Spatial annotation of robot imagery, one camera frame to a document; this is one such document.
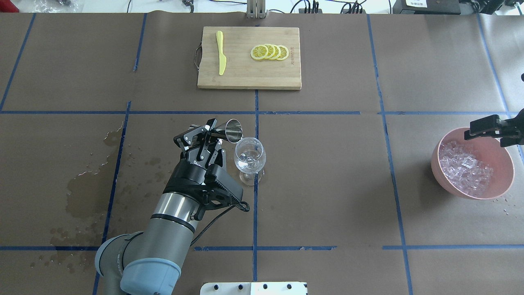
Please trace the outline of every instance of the glass base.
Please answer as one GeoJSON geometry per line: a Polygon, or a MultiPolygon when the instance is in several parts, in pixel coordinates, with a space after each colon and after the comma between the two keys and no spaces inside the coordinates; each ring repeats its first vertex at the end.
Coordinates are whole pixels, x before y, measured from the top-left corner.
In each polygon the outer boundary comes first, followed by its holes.
{"type": "Polygon", "coordinates": [[[254,186],[255,185],[255,176],[258,174],[258,182],[260,183],[260,180],[262,177],[264,177],[264,169],[260,170],[258,173],[253,174],[247,174],[244,172],[240,172],[240,180],[247,186],[254,186]]]}

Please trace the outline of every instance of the wooden cutting board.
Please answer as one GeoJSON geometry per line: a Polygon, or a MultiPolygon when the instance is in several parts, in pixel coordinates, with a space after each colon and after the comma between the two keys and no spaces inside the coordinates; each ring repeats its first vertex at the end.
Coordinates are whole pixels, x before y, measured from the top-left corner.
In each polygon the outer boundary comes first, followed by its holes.
{"type": "Polygon", "coordinates": [[[204,27],[202,60],[198,75],[199,88],[299,90],[300,31],[277,27],[204,27]],[[219,75],[216,32],[224,33],[224,55],[227,64],[219,75]],[[260,44],[284,45],[289,57],[283,61],[254,60],[251,49],[260,44]]]}

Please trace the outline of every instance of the pink bowl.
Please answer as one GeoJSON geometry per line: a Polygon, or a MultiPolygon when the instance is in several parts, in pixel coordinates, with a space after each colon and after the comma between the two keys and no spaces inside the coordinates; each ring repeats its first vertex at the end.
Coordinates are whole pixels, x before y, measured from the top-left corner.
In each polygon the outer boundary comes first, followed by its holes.
{"type": "Polygon", "coordinates": [[[468,141],[464,140],[464,131],[468,129],[469,128],[458,128],[452,130],[436,145],[431,157],[431,170],[433,171],[433,175],[435,175],[436,181],[438,181],[446,191],[462,198],[489,200],[504,195],[513,184],[515,177],[515,168],[511,156],[506,149],[500,147],[499,141],[494,138],[483,137],[468,141]],[[444,175],[439,161],[439,147],[442,143],[446,144],[451,141],[456,141],[459,144],[470,147],[472,150],[477,150],[477,159],[493,168],[493,175],[489,186],[482,197],[472,197],[461,192],[444,175]]]}

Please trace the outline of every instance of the cutting board handle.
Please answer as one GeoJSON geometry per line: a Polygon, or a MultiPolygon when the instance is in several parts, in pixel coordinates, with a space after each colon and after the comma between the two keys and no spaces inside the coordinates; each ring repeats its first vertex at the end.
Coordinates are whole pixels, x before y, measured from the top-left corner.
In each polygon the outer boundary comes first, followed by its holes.
{"type": "Polygon", "coordinates": [[[200,71],[200,62],[202,61],[202,42],[200,42],[200,44],[198,45],[198,47],[195,50],[195,58],[193,61],[196,66],[196,71],[200,71]]]}

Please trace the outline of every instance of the wine glass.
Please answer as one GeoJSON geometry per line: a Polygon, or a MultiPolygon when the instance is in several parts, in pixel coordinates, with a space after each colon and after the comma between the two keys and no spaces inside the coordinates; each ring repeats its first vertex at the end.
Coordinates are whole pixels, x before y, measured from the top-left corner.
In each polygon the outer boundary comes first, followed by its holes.
{"type": "Polygon", "coordinates": [[[236,144],[235,165],[240,170],[240,180],[243,183],[254,186],[257,174],[260,182],[265,164],[266,151],[258,139],[246,137],[236,144]]]}

